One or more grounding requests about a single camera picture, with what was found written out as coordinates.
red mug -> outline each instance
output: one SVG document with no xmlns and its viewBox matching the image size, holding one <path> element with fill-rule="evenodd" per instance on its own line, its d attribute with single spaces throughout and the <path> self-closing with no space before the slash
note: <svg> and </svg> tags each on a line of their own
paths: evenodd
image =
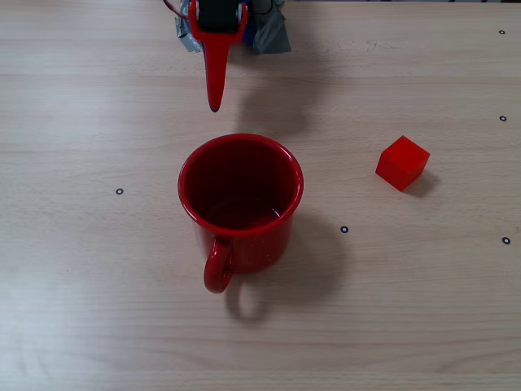
<svg viewBox="0 0 521 391">
<path fill-rule="evenodd" d="M 256 273 L 282 256 L 304 176 L 295 157 L 274 140 L 230 134 L 192 152 L 177 189 L 208 254 L 204 285 L 221 293 L 233 274 Z"/>
</svg>

mug rim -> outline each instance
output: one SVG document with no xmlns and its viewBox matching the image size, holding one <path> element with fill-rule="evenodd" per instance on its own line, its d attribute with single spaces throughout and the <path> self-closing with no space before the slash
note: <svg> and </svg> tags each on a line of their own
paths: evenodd
<svg viewBox="0 0 521 391">
<path fill-rule="evenodd" d="M 222 226 L 216 226 L 201 217 L 190 204 L 188 200 L 188 196 L 186 195 L 186 173 L 188 169 L 196 162 L 196 160 L 200 157 L 201 154 L 206 152 L 209 148 L 214 147 L 218 144 L 227 143 L 229 141 L 254 141 L 258 143 L 263 143 L 264 145 L 270 147 L 271 149 L 276 150 L 281 153 L 285 160 L 290 164 L 290 166 L 294 170 L 294 174 L 296 176 L 296 191 L 291 199 L 291 203 L 289 206 L 281 213 L 280 217 L 264 224 L 262 226 L 256 226 L 255 228 L 247 229 L 247 230 L 232 230 L 229 228 L 224 228 Z M 179 179 L 177 181 L 177 192 L 179 194 L 179 200 L 181 201 L 181 205 L 186 210 L 188 215 L 194 220 L 195 223 L 199 224 L 203 228 L 214 232 L 218 235 L 222 236 L 247 236 L 247 235 L 258 235 L 262 232 L 266 232 L 271 230 L 272 228 L 278 226 L 279 224 L 286 221 L 296 210 L 297 206 L 299 206 L 300 200 L 302 198 L 302 194 L 304 192 L 304 175 L 302 174 L 302 169 L 300 168 L 299 162 L 297 159 L 285 148 L 282 144 L 277 143 L 271 138 L 267 138 L 265 136 L 261 136 L 259 134 L 247 134 L 247 133 L 239 133 L 239 134 L 227 134 L 224 136 L 220 136 L 214 138 L 210 141 L 207 141 L 195 151 L 193 151 L 188 159 L 186 159 L 185 163 L 181 168 L 181 172 L 179 173 Z"/>
</svg>

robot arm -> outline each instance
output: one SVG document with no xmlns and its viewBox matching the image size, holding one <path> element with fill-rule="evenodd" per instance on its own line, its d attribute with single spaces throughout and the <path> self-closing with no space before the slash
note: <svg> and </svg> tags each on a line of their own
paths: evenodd
<svg viewBox="0 0 521 391">
<path fill-rule="evenodd" d="M 208 103 L 213 112 L 221 106 L 226 64 L 232 43 L 241 41 L 247 23 L 246 3 L 239 0 L 191 0 L 188 16 L 164 0 L 179 17 L 188 19 L 192 34 L 201 41 L 206 68 Z"/>
</svg>

mug handle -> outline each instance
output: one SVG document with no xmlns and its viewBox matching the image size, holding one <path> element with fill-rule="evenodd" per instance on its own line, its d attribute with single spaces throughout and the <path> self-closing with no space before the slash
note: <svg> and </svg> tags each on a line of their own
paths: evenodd
<svg viewBox="0 0 521 391">
<path fill-rule="evenodd" d="M 204 267 L 204 286 L 211 293 L 223 293 L 228 283 L 230 283 L 232 275 L 234 275 L 226 269 L 230 253 L 230 242 L 221 238 L 213 240 L 213 245 Z"/>
</svg>

red cube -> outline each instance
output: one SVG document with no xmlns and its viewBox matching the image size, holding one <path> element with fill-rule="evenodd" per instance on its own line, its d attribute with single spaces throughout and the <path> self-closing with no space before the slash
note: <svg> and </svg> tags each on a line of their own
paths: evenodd
<svg viewBox="0 0 521 391">
<path fill-rule="evenodd" d="M 376 173 L 399 191 L 419 177 L 431 154 L 405 136 L 382 152 Z"/>
</svg>

